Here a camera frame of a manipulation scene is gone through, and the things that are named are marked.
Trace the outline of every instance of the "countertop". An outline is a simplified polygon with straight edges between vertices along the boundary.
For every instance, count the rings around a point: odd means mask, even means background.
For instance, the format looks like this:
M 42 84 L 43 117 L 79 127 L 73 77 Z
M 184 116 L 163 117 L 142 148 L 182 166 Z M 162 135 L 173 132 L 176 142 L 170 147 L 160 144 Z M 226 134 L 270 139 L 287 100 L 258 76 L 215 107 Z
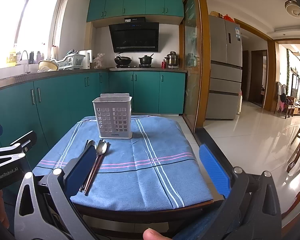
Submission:
M 91 72 L 107 72 L 107 71 L 165 71 L 165 72 L 179 72 L 187 73 L 186 70 L 182 69 L 161 69 L 161 68 L 101 68 L 101 69 L 75 69 L 75 70 L 60 70 L 60 71 L 49 71 L 40 73 L 24 74 L 20 76 L 9 77 L 0 79 L 0 90 L 6 87 L 10 87 L 16 84 L 26 83 L 30 81 L 52 78 L 58 76 L 91 73 Z

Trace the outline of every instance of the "ceiling lamp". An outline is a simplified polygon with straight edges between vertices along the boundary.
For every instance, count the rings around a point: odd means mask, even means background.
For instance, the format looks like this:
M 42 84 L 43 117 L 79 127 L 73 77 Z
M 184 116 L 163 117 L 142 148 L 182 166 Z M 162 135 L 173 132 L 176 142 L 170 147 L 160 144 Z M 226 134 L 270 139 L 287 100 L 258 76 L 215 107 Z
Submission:
M 285 7 L 287 10 L 287 13 L 295 18 L 300 19 L 300 6 L 297 4 L 297 2 L 293 0 L 288 0 L 285 2 Z

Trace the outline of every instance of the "yellow bowl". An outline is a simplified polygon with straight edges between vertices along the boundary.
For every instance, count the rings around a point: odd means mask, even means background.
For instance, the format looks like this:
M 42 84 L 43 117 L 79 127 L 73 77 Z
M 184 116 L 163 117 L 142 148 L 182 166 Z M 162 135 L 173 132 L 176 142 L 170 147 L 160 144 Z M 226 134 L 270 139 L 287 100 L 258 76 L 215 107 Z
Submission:
M 58 66 L 53 63 L 52 61 L 48 61 L 48 60 L 41 60 L 39 61 L 39 69 L 41 69 L 42 67 L 48 67 L 52 70 L 58 70 Z

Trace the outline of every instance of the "black range hood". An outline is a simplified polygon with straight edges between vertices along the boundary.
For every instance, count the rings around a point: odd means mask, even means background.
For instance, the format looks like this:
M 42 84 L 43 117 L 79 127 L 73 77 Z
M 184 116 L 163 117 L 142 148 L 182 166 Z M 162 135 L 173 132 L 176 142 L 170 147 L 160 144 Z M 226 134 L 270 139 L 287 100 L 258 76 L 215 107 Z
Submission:
M 159 23 L 130 21 L 109 25 L 113 51 L 158 52 Z

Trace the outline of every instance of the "dish rack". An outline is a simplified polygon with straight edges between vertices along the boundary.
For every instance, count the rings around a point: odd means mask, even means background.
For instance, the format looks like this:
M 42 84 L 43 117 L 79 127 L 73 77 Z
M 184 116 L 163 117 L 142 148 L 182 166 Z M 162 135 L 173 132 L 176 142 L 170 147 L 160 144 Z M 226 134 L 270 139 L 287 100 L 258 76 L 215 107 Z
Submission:
M 132 97 L 112 95 L 107 94 L 108 97 L 103 96 L 92 101 L 100 138 L 131 139 Z
M 83 58 L 85 55 L 70 54 L 65 56 L 62 60 L 51 60 L 58 66 L 58 70 L 78 69 L 83 67 Z

